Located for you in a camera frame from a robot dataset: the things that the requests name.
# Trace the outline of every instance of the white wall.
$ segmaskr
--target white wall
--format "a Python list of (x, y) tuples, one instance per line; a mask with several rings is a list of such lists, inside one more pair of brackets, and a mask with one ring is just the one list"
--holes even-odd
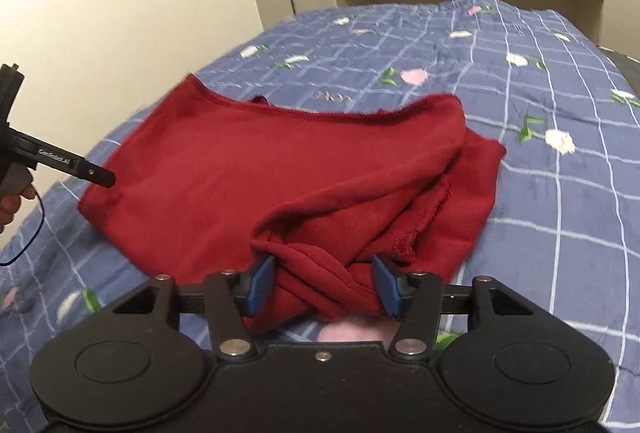
[[(131, 112), (261, 29), (255, 0), (0, 0), (0, 63), (18, 63), (26, 77), (10, 122), (84, 155)], [(36, 187), (59, 177), (40, 166)]]

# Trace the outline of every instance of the blue gripper pad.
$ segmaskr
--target blue gripper pad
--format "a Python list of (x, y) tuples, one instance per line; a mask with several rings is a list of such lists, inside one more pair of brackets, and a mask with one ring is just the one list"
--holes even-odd
[(252, 276), (251, 285), (246, 296), (246, 316), (253, 317), (262, 310), (269, 299), (273, 284), (276, 281), (276, 261), (269, 256)]
[(371, 269), (373, 284), (386, 313), (392, 318), (401, 317), (402, 300), (396, 277), (388, 271), (378, 256), (373, 256)]

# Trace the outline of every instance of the black robotic gripper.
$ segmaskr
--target black robotic gripper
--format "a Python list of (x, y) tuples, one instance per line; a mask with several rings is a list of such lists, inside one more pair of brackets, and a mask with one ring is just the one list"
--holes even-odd
[[(160, 275), (60, 334), (31, 384), (48, 433), (604, 432), (614, 367), (590, 339), (488, 276), (444, 285), (375, 257), (376, 289), (401, 319), (382, 343), (261, 344), (242, 317), (275, 261), (178, 287)], [(178, 332), (206, 315), (212, 351)], [(433, 350), (440, 315), (468, 332)]]

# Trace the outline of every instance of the red cloth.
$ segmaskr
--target red cloth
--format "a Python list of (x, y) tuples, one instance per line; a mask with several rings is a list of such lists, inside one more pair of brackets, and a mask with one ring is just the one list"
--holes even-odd
[(108, 159), (116, 185), (89, 186), (79, 209), (143, 272), (180, 284), (273, 253), (277, 287), (250, 323), (260, 332), (306, 311), (380, 312), (372, 253), (449, 279), (494, 205), (504, 153), (450, 94), (312, 114), (188, 76)]

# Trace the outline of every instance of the bed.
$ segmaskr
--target bed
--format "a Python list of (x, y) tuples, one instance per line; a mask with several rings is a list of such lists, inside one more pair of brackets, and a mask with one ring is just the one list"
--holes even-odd
[[(249, 45), (257, 51), (242, 57)], [(294, 55), (308, 60), (277, 66)], [(415, 69), (428, 73), (421, 86), (402, 79)], [(508, 152), (494, 210), (452, 283), (495, 276), (603, 346), (616, 365), (603, 423), (640, 431), (640, 111), (624, 97), (612, 99), (612, 89), (630, 92), (628, 83), (567, 19), (497, 0), (315, 10), (196, 76), (233, 99), (262, 95), (318, 112), (392, 110), (432, 92), (457, 95), (468, 126)], [(151, 109), (121, 124), (88, 158), (105, 161)], [(548, 146), (548, 128), (569, 132), (575, 153)], [(85, 188), (73, 178), (54, 185), (43, 197), (42, 232), (0, 271), (0, 431), (33, 432), (46, 423), (28, 381), (33, 354), (88, 315), (94, 295), (106, 304), (146, 278), (78, 214)], [(39, 211), (30, 215), (2, 260), (39, 220)], [(466, 326), (463, 317), (441, 325)], [(313, 341), (321, 326), (300, 319), (266, 339)], [(185, 317), (181, 328), (209, 347), (200, 317)]]

